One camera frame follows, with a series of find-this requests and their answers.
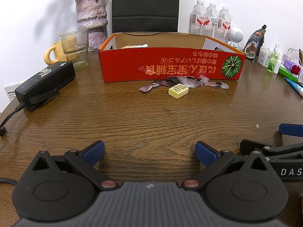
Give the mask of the purple textured vase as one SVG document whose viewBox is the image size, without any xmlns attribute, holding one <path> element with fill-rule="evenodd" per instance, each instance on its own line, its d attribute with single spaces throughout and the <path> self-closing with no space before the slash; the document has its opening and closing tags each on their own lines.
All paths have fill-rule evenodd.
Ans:
<svg viewBox="0 0 303 227">
<path fill-rule="evenodd" d="M 76 0 L 77 29 L 88 30 L 89 47 L 97 50 L 106 40 L 105 0 Z"/>
</svg>

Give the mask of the left water bottle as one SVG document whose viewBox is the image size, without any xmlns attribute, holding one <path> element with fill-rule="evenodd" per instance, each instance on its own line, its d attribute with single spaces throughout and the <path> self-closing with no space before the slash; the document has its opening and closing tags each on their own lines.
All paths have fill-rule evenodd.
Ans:
<svg viewBox="0 0 303 227">
<path fill-rule="evenodd" d="M 191 13 L 190 34 L 202 35 L 205 13 L 204 1 L 197 0 L 197 4 L 194 6 Z"/>
</svg>

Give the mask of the black sauce pouch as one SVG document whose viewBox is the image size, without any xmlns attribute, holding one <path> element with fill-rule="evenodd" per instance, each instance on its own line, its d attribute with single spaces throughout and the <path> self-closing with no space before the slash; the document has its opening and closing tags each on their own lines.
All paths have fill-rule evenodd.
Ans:
<svg viewBox="0 0 303 227">
<path fill-rule="evenodd" d="M 260 29 L 251 34 L 247 43 L 245 44 L 243 53 L 249 60 L 253 61 L 255 57 L 259 55 L 260 48 L 264 42 L 265 32 L 266 25 L 263 25 Z"/>
</svg>

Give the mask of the silver brown candy wrapper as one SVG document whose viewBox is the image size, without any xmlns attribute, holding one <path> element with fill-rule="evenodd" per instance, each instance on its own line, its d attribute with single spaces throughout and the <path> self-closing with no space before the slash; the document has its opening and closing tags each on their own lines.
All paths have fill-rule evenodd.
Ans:
<svg viewBox="0 0 303 227">
<path fill-rule="evenodd" d="M 139 91 L 142 92 L 142 93 L 147 93 L 147 92 L 151 91 L 152 89 L 154 89 L 158 86 L 159 86 L 159 84 L 153 82 L 151 84 L 148 84 L 148 85 L 145 85 L 145 86 L 141 87 L 139 89 Z"/>
</svg>

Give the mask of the water bottle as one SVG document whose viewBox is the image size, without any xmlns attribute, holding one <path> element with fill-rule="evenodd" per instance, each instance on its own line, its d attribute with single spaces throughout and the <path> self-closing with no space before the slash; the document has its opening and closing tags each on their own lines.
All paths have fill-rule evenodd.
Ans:
<svg viewBox="0 0 303 227">
<path fill-rule="evenodd" d="M 205 13 L 204 1 L 197 0 L 197 4 L 194 6 L 191 13 L 190 34 L 202 35 Z"/>
<path fill-rule="evenodd" d="M 218 12 L 216 10 L 216 4 L 209 3 L 209 6 L 206 10 L 206 34 L 207 36 L 212 37 L 215 29 L 218 26 Z"/>
<path fill-rule="evenodd" d="M 229 13 L 229 9 L 227 7 L 222 7 L 217 19 L 218 27 L 215 31 L 216 39 L 228 43 L 232 22 L 232 16 Z"/>
</svg>

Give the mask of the red cardboard box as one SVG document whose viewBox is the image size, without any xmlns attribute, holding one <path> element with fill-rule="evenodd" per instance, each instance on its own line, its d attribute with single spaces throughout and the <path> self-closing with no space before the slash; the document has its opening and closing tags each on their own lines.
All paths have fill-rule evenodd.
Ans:
<svg viewBox="0 0 303 227">
<path fill-rule="evenodd" d="M 121 49 L 143 44 L 148 47 Z M 105 82 L 200 75 L 238 80 L 245 60 L 242 51 L 212 37 L 176 32 L 114 33 L 98 54 Z"/>
</svg>

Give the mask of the white robot figurine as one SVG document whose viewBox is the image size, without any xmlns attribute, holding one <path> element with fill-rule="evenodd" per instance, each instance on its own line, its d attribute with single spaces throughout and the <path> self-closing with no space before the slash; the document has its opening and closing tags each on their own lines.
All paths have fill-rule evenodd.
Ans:
<svg viewBox="0 0 303 227">
<path fill-rule="evenodd" d="M 230 29 L 229 41 L 227 44 L 232 46 L 233 48 L 240 49 L 240 42 L 243 40 L 243 38 L 243 31 L 238 27 L 232 27 Z"/>
</svg>

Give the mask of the black case with stickers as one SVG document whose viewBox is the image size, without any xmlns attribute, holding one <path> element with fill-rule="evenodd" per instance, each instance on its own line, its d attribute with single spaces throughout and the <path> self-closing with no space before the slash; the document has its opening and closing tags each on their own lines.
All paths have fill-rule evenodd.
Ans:
<svg viewBox="0 0 303 227">
<path fill-rule="evenodd" d="M 70 61 L 58 61 L 30 77 L 15 89 L 19 103 L 33 111 L 74 80 L 76 73 Z"/>
</svg>

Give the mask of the yellow white plush toy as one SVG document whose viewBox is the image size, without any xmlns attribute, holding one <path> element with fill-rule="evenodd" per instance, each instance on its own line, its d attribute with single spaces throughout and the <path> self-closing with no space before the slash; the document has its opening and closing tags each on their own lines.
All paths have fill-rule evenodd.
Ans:
<svg viewBox="0 0 303 227">
<path fill-rule="evenodd" d="M 143 45 L 128 45 L 124 46 L 121 49 L 131 49 L 131 48 L 147 48 L 148 44 L 143 44 Z"/>
</svg>

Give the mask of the right water bottle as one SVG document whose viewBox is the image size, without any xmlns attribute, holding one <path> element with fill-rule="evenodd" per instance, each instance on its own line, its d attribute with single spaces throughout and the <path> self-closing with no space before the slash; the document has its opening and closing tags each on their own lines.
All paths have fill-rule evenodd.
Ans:
<svg viewBox="0 0 303 227">
<path fill-rule="evenodd" d="M 218 27 L 215 31 L 216 39 L 228 43 L 232 22 L 232 16 L 229 13 L 229 9 L 227 7 L 222 7 L 217 19 Z"/>
</svg>

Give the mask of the yellow eraser block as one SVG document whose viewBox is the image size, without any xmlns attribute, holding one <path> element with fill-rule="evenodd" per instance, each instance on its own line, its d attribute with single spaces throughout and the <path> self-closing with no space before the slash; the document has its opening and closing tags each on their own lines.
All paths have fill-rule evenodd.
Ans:
<svg viewBox="0 0 303 227">
<path fill-rule="evenodd" d="M 169 88 L 168 94 L 175 99 L 179 99 L 182 96 L 188 94 L 188 87 L 183 84 L 177 84 Z"/>
</svg>

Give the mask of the middle water bottle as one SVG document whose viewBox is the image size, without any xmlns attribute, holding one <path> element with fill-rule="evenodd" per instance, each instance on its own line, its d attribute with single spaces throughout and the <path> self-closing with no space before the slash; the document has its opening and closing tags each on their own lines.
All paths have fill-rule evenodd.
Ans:
<svg viewBox="0 0 303 227">
<path fill-rule="evenodd" d="M 216 10 L 216 4 L 209 3 L 209 6 L 206 10 L 206 34 L 207 36 L 212 37 L 215 29 L 218 26 L 218 12 Z"/>
</svg>

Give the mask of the white wipes container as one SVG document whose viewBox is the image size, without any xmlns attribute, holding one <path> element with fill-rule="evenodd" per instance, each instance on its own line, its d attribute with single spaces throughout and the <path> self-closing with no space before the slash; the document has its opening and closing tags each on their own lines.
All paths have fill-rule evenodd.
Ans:
<svg viewBox="0 0 303 227">
<path fill-rule="evenodd" d="M 268 48 L 261 47 L 257 63 L 261 65 L 264 68 L 267 68 L 269 65 L 269 60 L 272 55 L 272 51 L 270 51 Z"/>
</svg>

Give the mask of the clear glass cup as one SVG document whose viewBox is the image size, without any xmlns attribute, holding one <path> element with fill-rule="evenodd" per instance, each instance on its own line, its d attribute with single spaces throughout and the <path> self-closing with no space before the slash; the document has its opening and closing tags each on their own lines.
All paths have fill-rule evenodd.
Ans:
<svg viewBox="0 0 303 227">
<path fill-rule="evenodd" d="M 68 61 L 73 63 L 75 70 L 80 70 L 88 66 L 88 30 L 80 29 L 61 33 L 53 30 L 60 38 L 63 53 Z"/>
</svg>

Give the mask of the red rose ornament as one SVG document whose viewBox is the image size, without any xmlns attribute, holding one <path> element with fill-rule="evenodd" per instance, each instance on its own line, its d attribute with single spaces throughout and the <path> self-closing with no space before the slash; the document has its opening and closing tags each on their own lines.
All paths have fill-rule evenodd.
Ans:
<svg viewBox="0 0 303 227">
<path fill-rule="evenodd" d="M 293 75 L 299 75 L 300 72 L 301 72 L 301 67 L 298 66 L 298 65 L 293 65 L 290 67 L 290 72 L 293 74 Z"/>
</svg>

